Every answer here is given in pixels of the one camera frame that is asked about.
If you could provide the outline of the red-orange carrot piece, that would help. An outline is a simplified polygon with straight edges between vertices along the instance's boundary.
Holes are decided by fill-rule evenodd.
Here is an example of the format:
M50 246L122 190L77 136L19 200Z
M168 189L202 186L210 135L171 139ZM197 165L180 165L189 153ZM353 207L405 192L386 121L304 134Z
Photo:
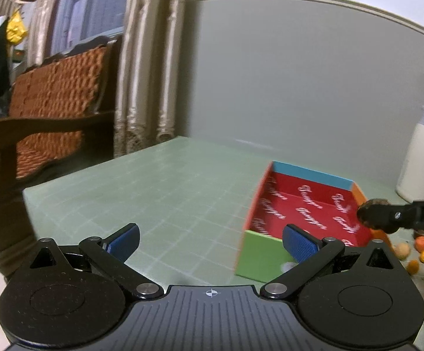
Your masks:
M424 236L418 236L414 240L414 247L418 253L424 252Z

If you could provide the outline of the tan round longan fruit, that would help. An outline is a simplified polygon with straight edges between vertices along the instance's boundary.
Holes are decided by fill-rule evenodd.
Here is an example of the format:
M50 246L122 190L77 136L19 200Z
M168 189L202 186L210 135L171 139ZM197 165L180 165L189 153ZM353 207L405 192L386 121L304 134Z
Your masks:
M411 253L411 247L407 242L400 242L394 246L394 253L397 259L401 261L406 260Z

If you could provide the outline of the dark rotten fruit front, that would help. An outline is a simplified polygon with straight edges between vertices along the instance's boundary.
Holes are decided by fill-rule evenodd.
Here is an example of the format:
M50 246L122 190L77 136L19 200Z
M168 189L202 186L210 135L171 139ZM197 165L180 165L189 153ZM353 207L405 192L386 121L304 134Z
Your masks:
M381 206L389 206L390 203L386 199L375 198L367 200L359 206L356 212L358 221L373 230L379 230L385 227L385 219L381 218L379 208Z

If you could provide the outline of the dark rotten fruit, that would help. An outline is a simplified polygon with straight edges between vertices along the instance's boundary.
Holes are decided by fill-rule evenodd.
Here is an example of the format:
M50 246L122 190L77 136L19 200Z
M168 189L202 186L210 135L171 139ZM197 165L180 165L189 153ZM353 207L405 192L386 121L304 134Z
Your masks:
M375 198L367 200L359 206L356 212L358 221L373 230L379 230L385 227L385 219L381 218L379 208L381 206L389 206L390 203L386 199Z
M424 236L424 230L415 230L414 235L415 235L415 238Z

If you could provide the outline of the dark rotten fruit back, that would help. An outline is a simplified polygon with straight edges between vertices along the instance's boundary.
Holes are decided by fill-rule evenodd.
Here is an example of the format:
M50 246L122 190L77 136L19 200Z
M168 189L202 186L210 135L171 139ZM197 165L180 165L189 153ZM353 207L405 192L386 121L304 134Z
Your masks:
M424 230L415 230L414 235L415 235L415 238L424 236Z

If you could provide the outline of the colourful cardboard box tray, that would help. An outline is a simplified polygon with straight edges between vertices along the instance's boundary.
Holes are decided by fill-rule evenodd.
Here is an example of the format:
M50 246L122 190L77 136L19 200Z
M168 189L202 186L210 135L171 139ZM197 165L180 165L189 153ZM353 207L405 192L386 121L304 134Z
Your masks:
M362 226L356 210L366 202L350 179L285 162L271 162L258 184L243 226L235 274L267 282L298 263L307 246L301 239L282 244L288 224L315 238L334 237L347 246L366 246L373 238L387 242L380 230Z

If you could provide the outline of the green grid tablecloth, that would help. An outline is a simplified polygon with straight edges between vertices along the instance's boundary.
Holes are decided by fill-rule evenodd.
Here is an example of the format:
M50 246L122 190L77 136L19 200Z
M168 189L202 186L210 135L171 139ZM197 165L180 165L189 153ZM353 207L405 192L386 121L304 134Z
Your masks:
M345 245L288 299L235 274L271 162L178 137L26 189L38 241L18 273L30 312L19 322L37 327L15 349L413 350L424 284L389 242ZM159 298L135 299L79 249L129 223L141 240L125 264L159 284Z

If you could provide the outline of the wooden sofa orange cushion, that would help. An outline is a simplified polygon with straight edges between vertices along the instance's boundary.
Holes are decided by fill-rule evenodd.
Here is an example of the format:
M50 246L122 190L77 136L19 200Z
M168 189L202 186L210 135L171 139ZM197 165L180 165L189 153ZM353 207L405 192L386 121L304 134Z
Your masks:
M0 118L0 274L9 280L37 242L25 189L114 155L123 38L96 37L27 68Z

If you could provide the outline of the beige satin curtain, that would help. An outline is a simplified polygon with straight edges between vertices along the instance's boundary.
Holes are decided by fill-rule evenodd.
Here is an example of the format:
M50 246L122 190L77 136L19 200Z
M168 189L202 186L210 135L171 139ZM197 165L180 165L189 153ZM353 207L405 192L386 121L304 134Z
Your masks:
M172 139L186 0L126 0L114 156Z

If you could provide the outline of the yellow bag hanging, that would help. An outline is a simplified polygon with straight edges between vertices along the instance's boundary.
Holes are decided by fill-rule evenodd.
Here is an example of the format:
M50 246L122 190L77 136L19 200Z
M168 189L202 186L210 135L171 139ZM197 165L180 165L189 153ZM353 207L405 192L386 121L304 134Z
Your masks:
M16 46L19 45L27 37L28 30L23 22L20 10L17 9L13 12L7 22L6 37L9 44Z

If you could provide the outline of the window with dark frame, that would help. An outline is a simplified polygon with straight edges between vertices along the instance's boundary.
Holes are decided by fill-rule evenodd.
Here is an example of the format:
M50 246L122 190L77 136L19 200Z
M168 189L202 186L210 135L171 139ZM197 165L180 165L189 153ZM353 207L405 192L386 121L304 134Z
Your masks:
M98 36L123 31L127 0L56 0L46 54L66 52Z

